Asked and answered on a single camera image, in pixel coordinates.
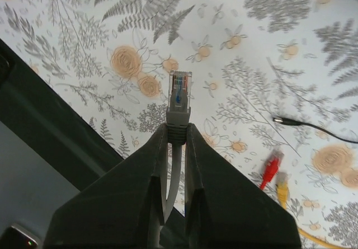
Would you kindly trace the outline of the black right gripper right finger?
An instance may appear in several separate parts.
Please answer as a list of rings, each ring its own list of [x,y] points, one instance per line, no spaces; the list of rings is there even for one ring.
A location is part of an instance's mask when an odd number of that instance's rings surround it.
[[[190,248],[301,248],[294,218],[207,144],[190,123],[185,153]]]

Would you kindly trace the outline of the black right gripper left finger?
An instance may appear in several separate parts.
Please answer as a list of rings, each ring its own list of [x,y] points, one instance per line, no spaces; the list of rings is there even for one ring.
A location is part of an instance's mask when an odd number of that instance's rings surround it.
[[[44,248],[159,248],[167,194],[167,126],[58,208]]]

